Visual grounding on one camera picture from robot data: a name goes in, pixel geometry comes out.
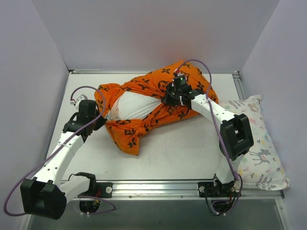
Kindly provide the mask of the orange patterned pillowcase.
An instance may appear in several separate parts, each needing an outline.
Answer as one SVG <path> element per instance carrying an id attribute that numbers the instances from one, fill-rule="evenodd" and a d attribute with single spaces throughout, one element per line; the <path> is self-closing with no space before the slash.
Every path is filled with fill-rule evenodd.
<path id="1" fill-rule="evenodd" d="M 134 77 L 120 85 L 101 84 L 94 93 L 99 111 L 106 119 L 106 129 L 116 146 L 124 153 L 137 156 L 140 138 L 162 125 L 188 119 L 197 112 L 183 106 L 171 106 L 161 99 L 168 93 L 174 71 L 186 76 L 193 89 L 209 92 L 209 98 L 218 102 L 214 89 L 204 78 L 201 70 L 183 60 Z"/>

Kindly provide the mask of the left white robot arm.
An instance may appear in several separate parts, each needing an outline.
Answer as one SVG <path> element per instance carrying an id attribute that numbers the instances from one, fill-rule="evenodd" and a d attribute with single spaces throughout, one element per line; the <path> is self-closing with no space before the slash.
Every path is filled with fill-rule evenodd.
<path id="1" fill-rule="evenodd" d="M 20 185 L 26 214 L 57 220 L 71 200 L 96 194 L 96 177 L 91 173 L 78 172 L 65 183 L 62 178 L 77 151 L 104 123 L 96 102 L 81 100 L 78 111 L 64 125 L 52 154 L 32 179 L 24 179 Z"/>

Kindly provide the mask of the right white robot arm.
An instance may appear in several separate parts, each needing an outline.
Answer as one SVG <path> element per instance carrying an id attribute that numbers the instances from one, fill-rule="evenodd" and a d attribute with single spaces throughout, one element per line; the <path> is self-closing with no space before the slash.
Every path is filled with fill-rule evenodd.
<path id="1" fill-rule="evenodd" d="M 162 102 L 186 107 L 189 112 L 195 111 L 212 121 L 222 155 L 214 175 L 213 191 L 218 196 L 224 196 L 229 192 L 231 183 L 240 181 L 237 173 L 240 161 L 254 145 L 248 117 L 222 108 L 209 98 L 208 93 L 192 88 L 183 74 L 175 74 L 172 82 L 166 86 Z"/>

